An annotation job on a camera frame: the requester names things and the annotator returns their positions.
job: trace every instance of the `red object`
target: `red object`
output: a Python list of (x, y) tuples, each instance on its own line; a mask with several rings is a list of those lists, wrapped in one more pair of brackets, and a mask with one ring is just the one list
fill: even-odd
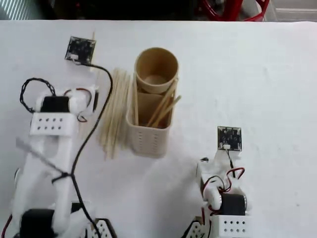
[(1, 233), (1, 238), (4, 238), (5, 237), (5, 232), (6, 232), (6, 229), (8, 228), (8, 226), (10, 225), (10, 222), (12, 220), (12, 215), (9, 216), (9, 219), (8, 221), (6, 222), (3, 230), (2, 230), (2, 233)]
[[(269, 0), (255, 0), (261, 7), (258, 15), (244, 19), (243, 21), (262, 21), (266, 12)], [(199, 6), (211, 21), (236, 21), (241, 10), (243, 0), (226, 0), (222, 15), (218, 15), (209, 0), (199, 0)]]

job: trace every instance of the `wire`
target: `wire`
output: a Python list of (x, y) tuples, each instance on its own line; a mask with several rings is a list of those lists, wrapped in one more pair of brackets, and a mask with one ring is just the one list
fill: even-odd
[(8, 228), (8, 226), (10, 225), (10, 222), (12, 220), (12, 214), (9, 216), (3, 230), (2, 230), (2, 233), (1, 233), (1, 238), (4, 238), (5, 237), (5, 232), (6, 232), (6, 229)]
[(218, 176), (218, 175), (214, 175), (214, 176), (211, 176), (210, 178), (208, 178), (207, 181), (204, 183), (204, 185), (203, 185), (203, 195), (204, 195), (204, 191), (205, 191), (205, 189), (206, 189), (208, 183), (209, 183), (209, 182), (215, 182), (215, 180), (214, 180), (214, 181), (210, 181), (210, 180), (213, 179), (213, 178), (218, 178), (218, 179), (220, 179), (220, 181), (221, 181), (221, 183), (222, 183), (222, 190), (224, 190), (224, 187), (225, 187), (225, 186), (224, 186), (224, 182), (223, 182), (222, 178), (221, 178), (220, 176)]
[(107, 98), (106, 98), (106, 100), (105, 100), (105, 103), (104, 103), (104, 105), (103, 105), (103, 107), (102, 107), (102, 109), (101, 109), (101, 111), (100, 111), (100, 113), (99, 113), (99, 116), (97, 117), (97, 120), (96, 120), (96, 122), (95, 122), (93, 128), (91, 129), (90, 133), (88, 134), (88, 136), (87, 136), (86, 139), (84, 140), (83, 144), (82, 144), (81, 147), (79, 148), (79, 150), (78, 150), (78, 152), (77, 152), (77, 155), (76, 155), (76, 157), (75, 157), (75, 160), (74, 160), (72, 169), (71, 169), (71, 178), (72, 178), (72, 181), (73, 181), (75, 190), (76, 190), (76, 194), (77, 194), (79, 203), (80, 203), (80, 205), (81, 205), (81, 207), (82, 207), (82, 209), (83, 209), (83, 211), (84, 211), (84, 213), (85, 213), (87, 219), (93, 224), (93, 227), (94, 227), (94, 229), (95, 229), (96, 232), (97, 232), (98, 238), (101, 238), (101, 234), (100, 234), (100, 232), (99, 232), (99, 229), (98, 229), (96, 223), (95, 223), (95, 222), (93, 221), (93, 219), (90, 217), (90, 215), (89, 215), (89, 213), (88, 213), (88, 211), (87, 211), (87, 209), (86, 209), (86, 207), (85, 207), (85, 204), (84, 204), (83, 199), (82, 199), (82, 197), (81, 197), (81, 194), (80, 194), (80, 191), (79, 191), (79, 187), (78, 187), (78, 184), (77, 184), (77, 181), (76, 181), (76, 178), (75, 178), (74, 173), (75, 173), (75, 169), (76, 169), (76, 165), (77, 165), (79, 156), (80, 156), (81, 152), (83, 151), (83, 149), (85, 148), (85, 146), (86, 146), (87, 142), (89, 141), (90, 137), (91, 137), (92, 134), (95, 132), (95, 130), (96, 130), (98, 124), (99, 124), (99, 121), (100, 121), (100, 119), (101, 119), (101, 117), (102, 117), (102, 115), (103, 115), (103, 113), (104, 113), (104, 111), (105, 111), (105, 108), (106, 108), (106, 106), (107, 106), (107, 104), (108, 104), (109, 98), (110, 98), (110, 96), (111, 96), (111, 94), (112, 94), (113, 79), (112, 79), (112, 76), (111, 76), (111, 74), (109, 73), (109, 71), (106, 70), (105, 68), (101, 67), (101, 66), (94, 65), (94, 64), (88, 64), (88, 63), (81, 63), (81, 64), (77, 64), (77, 63), (76, 63), (76, 65), (84, 65), (84, 66), (87, 66), (87, 67), (93, 67), (93, 68), (101, 69), (101, 70), (105, 71), (105, 72), (108, 74), (109, 80), (110, 80), (110, 89), (109, 89), (108, 96), (107, 96)]
[(227, 154), (228, 154), (228, 157), (229, 157), (229, 160), (230, 160), (230, 167), (233, 169), (234, 167), (233, 167), (232, 159), (230, 158), (230, 155), (229, 155), (229, 151), (228, 150), (226, 150), (226, 151), (227, 151)]
[[(91, 92), (90, 92), (89, 90), (87, 90), (86, 88), (76, 88), (76, 90), (78, 90), (78, 91), (85, 91), (85, 92), (88, 92), (88, 93), (89, 93), (90, 97), (89, 97), (89, 101), (88, 101), (88, 103), (87, 103), (87, 107), (88, 107), (88, 106), (90, 105), (90, 103), (91, 103), (92, 98), (93, 98), (93, 95), (91, 94)], [(69, 92), (71, 92), (71, 89), (66, 90), (66, 91), (64, 92), (64, 96), (66, 96), (67, 93), (69, 93)], [(80, 112), (80, 113), (77, 115), (77, 120), (78, 120), (79, 122), (87, 122), (87, 119), (86, 119), (85, 117), (83, 117), (83, 116), (80, 115), (81, 113), (82, 113), (82, 112)]]
[(241, 176), (244, 174), (244, 172), (245, 172), (245, 168), (243, 168), (243, 167), (239, 167), (239, 168), (234, 168), (234, 169), (231, 169), (231, 170), (229, 170), (228, 172), (227, 172), (227, 178), (228, 178), (228, 181), (229, 181), (229, 186), (228, 186), (228, 188), (226, 188), (226, 189), (224, 189), (224, 190), (220, 190), (220, 192), (229, 192), (230, 190), (231, 190), (231, 186), (232, 186), (232, 182), (231, 182), (231, 179), (230, 179), (230, 177), (229, 177), (229, 174), (230, 173), (234, 173), (235, 171), (238, 171), (238, 170), (241, 170), (241, 173), (238, 175), (238, 179), (240, 179), (241, 178)]
[(51, 91), (53, 96), (56, 96), (56, 92), (55, 92), (55, 88), (48, 81), (46, 81), (42, 78), (29, 78), (28, 80), (26, 80), (25, 83), (23, 83), (22, 88), (21, 88), (20, 103), (25, 107), (25, 109), (28, 112), (33, 114), (35, 112), (35, 110), (33, 108), (29, 107), (28, 105), (26, 105), (26, 103), (24, 102), (24, 93), (25, 93), (26, 87), (28, 86), (28, 84), (31, 81), (39, 81), (39, 82), (46, 84), (46, 86), (49, 88), (49, 90)]

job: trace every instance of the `perforated bracket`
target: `perforated bracket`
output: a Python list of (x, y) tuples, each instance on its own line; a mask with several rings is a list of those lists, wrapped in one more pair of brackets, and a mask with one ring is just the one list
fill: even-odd
[(193, 222), (186, 234), (186, 238), (201, 238), (203, 233), (202, 225), (199, 222)]
[(250, 216), (216, 215), (211, 217), (213, 238), (250, 238)]
[(71, 113), (34, 113), (30, 135), (72, 136), (77, 128), (77, 118)]
[[(98, 220), (96, 225), (102, 238), (116, 238), (114, 231), (111, 231), (112, 227), (109, 228), (105, 220)], [(92, 229), (92, 226), (89, 225), (86, 228), (85, 234), (82, 234), (80, 238), (98, 238), (98, 234), (96, 230)]]

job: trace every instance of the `white bracket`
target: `white bracket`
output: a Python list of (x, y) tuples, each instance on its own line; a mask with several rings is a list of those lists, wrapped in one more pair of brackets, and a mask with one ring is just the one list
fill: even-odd
[(211, 216), (212, 238), (250, 238), (250, 216)]
[(77, 118), (71, 113), (34, 113), (30, 135), (72, 136), (77, 127)]

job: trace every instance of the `paper cup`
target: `paper cup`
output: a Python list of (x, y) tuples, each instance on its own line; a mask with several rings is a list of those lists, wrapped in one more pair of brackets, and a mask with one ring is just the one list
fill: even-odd
[(170, 87), (178, 75), (178, 62), (163, 48), (149, 48), (135, 62), (138, 85), (148, 93), (160, 94)]

